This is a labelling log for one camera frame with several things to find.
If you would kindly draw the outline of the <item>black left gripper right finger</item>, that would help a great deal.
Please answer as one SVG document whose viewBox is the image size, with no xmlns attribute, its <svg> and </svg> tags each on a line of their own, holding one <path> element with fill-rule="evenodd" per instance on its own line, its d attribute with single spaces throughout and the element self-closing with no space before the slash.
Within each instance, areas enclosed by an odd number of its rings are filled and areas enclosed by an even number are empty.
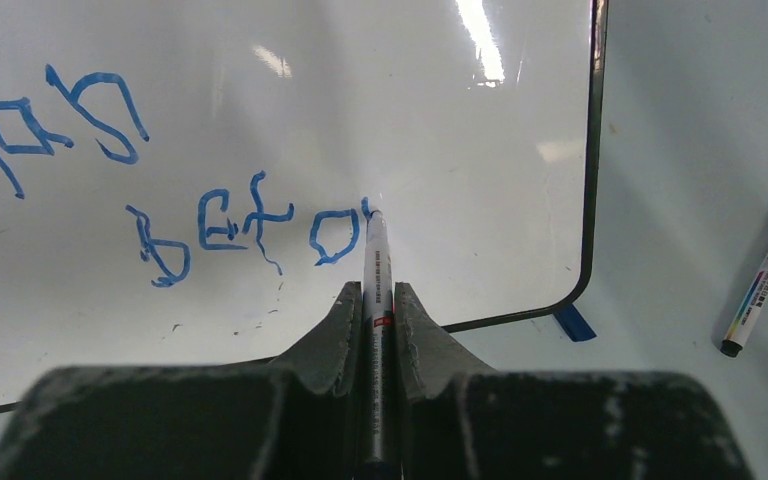
<svg viewBox="0 0 768 480">
<path fill-rule="evenodd" d="M 395 284 L 394 305 L 398 372 L 407 401 L 439 396 L 458 375 L 494 371 L 430 317 L 410 284 Z"/>
</svg>

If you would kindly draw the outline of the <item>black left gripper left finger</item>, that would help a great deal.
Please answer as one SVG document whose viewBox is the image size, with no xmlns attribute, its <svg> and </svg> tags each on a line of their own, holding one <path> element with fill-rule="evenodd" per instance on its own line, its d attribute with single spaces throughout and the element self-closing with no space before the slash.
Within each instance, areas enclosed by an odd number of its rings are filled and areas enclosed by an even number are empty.
<svg viewBox="0 0 768 480">
<path fill-rule="evenodd" d="M 345 283 L 325 317 L 271 366 L 295 374 L 316 396 L 346 395 L 357 374 L 362 309 L 361 285 Z"/>
</svg>

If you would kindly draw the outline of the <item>white marker pen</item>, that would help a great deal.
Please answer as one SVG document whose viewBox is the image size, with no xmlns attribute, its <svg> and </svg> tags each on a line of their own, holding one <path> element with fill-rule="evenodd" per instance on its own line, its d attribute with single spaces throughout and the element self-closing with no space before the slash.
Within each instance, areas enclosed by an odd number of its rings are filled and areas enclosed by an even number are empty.
<svg viewBox="0 0 768 480">
<path fill-rule="evenodd" d="M 367 219 L 362 340 L 364 389 L 360 417 L 359 479 L 401 477 L 393 367 L 393 280 L 383 213 Z"/>
</svg>

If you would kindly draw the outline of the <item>blue marker cap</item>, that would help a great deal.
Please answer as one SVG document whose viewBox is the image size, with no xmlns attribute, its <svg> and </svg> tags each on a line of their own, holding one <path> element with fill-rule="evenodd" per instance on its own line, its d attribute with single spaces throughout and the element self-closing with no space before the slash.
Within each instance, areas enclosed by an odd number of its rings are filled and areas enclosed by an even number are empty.
<svg viewBox="0 0 768 480">
<path fill-rule="evenodd" d="M 555 311 L 553 317 L 572 342 L 586 342 L 597 337 L 596 332 L 574 304 Z"/>
</svg>

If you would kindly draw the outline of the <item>white whiteboard black frame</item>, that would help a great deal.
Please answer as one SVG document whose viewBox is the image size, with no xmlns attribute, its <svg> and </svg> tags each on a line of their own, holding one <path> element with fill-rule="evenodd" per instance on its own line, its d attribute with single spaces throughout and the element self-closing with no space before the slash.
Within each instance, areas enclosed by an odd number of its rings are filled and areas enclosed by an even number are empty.
<svg viewBox="0 0 768 480">
<path fill-rule="evenodd" d="M 0 407 L 274 356 L 362 276 L 452 331 L 592 268 L 604 1 L 0 1 Z"/>
</svg>

